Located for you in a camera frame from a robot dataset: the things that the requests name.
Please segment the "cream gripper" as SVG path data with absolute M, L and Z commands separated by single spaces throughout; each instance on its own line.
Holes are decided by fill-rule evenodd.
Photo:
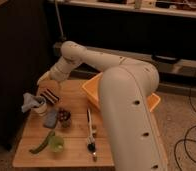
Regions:
M 60 82 L 51 74 L 50 71 L 46 71 L 42 76 L 38 78 L 37 85 L 40 85 L 43 82 L 54 82 L 57 85 L 60 84 Z

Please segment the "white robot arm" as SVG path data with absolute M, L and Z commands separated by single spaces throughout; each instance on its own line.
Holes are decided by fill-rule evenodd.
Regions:
M 85 63 L 102 72 L 98 85 L 100 111 L 116 171 L 168 171 L 168 162 L 147 97 L 159 85 L 159 73 L 148 62 L 90 50 L 73 41 L 40 81 L 65 81 Z

